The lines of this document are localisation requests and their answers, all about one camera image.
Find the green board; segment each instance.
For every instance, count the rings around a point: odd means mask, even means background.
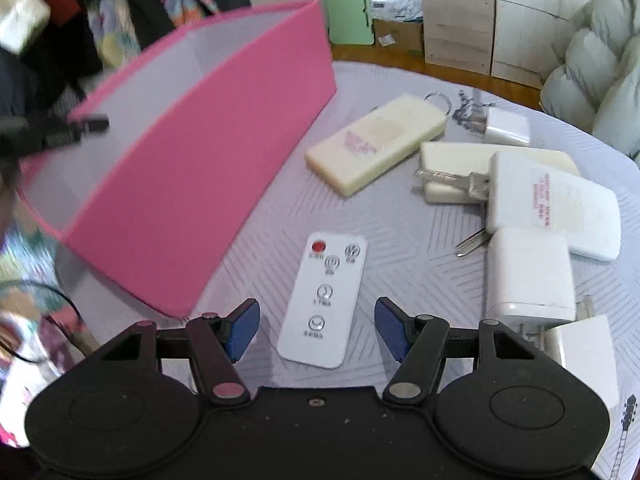
[[[371,0],[324,2],[329,13],[329,38],[333,44],[373,44]]]

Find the cabinet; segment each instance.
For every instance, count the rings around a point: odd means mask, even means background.
[[[492,76],[541,88],[556,30],[587,1],[497,0]]]
[[[425,61],[488,75],[495,0],[422,0],[422,6]]]

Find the pink fabric box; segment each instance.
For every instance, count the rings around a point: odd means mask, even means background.
[[[186,316],[245,219],[335,92],[317,1],[176,30],[73,115],[111,129],[25,171],[45,229],[127,292]]]

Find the black cable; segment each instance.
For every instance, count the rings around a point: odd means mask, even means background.
[[[65,300],[66,303],[76,313],[76,317],[78,318],[78,323],[80,325],[84,324],[84,320],[82,319],[82,316],[80,315],[80,311],[76,307],[76,304],[73,301],[71,301],[70,297],[68,297],[64,292],[62,292],[58,288],[55,288],[54,286],[51,286],[48,283],[37,282],[35,280],[8,280],[6,282],[0,282],[0,290],[2,290],[3,288],[11,288],[12,286],[14,286],[14,287],[18,287],[18,286],[33,286],[34,288],[37,288],[37,287],[46,288],[50,292],[53,292],[54,294],[59,295],[60,298]],[[50,323],[53,323],[56,327],[58,327],[58,329],[60,330],[60,332],[62,332],[62,335],[66,338],[66,340],[68,340],[73,346],[78,348],[78,346],[73,341],[72,337],[64,329],[64,327],[62,327],[58,323],[56,323],[56,321],[49,315],[43,316],[43,318],[48,320]],[[16,359],[20,359],[20,361],[23,361],[25,363],[29,363],[29,364],[32,364],[32,365],[39,365],[39,364],[46,363],[46,362],[50,361],[49,357],[42,358],[42,359],[39,359],[39,360],[33,360],[33,359],[28,359],[26,357],[23,357],[20,354],[18,354],[17,352],[15,352],[8,345],[6,345],[1,339],[0,339],[0,348],[2,348],[8,354],[12,355],[12,357],[15,357]]]

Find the black robot gripper in background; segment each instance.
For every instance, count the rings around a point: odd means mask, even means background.
[[[37,479],[596,478],[609,413],[549,357],[494,320],[450,328],[388,298],[374,314],[402,363],[382,398],[368,386],[251,399],[232,363],[258,329],[255,300],[181,329],[139,322],[31,403]],[[197,394],[162,375],[165,358],[190,361]],[[438,393],[455,358],[474,370]]]

